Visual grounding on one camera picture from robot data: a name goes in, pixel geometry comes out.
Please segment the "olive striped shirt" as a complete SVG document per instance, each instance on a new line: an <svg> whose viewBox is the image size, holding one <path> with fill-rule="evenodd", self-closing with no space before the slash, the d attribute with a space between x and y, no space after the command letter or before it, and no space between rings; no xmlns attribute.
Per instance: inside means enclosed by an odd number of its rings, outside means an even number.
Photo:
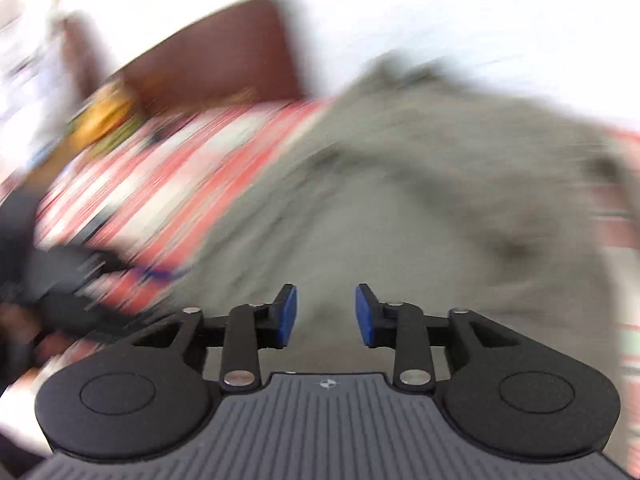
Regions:
<svg viewBox="0 0 640 480"><path fill-rule="evenodd" d="M620 382L591 185L626 169L589 122L382 58L211 226L176 307L208 315L298 289L265 370L387 370L355 289L442 315L471 309Z"/></svg>

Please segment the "red plaid bed sheet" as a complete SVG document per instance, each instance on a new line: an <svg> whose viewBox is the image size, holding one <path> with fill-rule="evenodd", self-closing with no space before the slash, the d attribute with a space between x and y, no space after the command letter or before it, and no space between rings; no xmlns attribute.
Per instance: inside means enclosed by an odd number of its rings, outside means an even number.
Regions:
<svg viewBox="0 0 640 480"><path fill-rule="evenodd" d="M134 118L128 139L111 153L90 160L90 151L70 164L44 199L36 222L42 247L67 242L90 221L106 220L94 240L124 253L125 259L186 271L195 261L195 242L227 212L233 201L266 168L303 140L320 122L331 101L230 105L184 116ZM605 256L618 323L616 330L624 378L628 422L639 449L639 231L625 190L603 174L582 179L589 193L601 252ZM124 278L99 278L89 286L99 299L122 313L143 311L166 295L160 278L131 271ZM36 455L51 453L34 413L41 383L63 364L96 350L78 342L54 350L52 364L39 365L1 396L1 431Z"/></svg>

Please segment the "yellow items beside bed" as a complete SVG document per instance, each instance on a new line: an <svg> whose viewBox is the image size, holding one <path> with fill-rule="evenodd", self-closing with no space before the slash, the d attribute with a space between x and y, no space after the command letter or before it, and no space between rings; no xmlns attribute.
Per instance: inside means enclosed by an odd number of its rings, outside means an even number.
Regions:
<svg viewBox="0 0 640 480"><path fill-rule="evenodd" d="M68 123L74 155L87 148L103 155L127 140L144 123L140 99L121 79L108 80Z"/></svg>

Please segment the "dark red wooden headboard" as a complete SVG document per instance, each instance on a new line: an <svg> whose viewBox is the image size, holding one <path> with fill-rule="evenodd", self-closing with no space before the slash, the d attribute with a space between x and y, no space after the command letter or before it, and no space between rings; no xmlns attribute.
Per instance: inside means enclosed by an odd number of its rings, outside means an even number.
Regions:
<svg viewBox="0 0 640 480"><path fill-rule="evenodd" d="M63 63L87 99L122 82L150 115L226 103L297 101L309 96L297 62L286 0L242 0L183 27L113 73L88 20L62 28Z"/></svg>

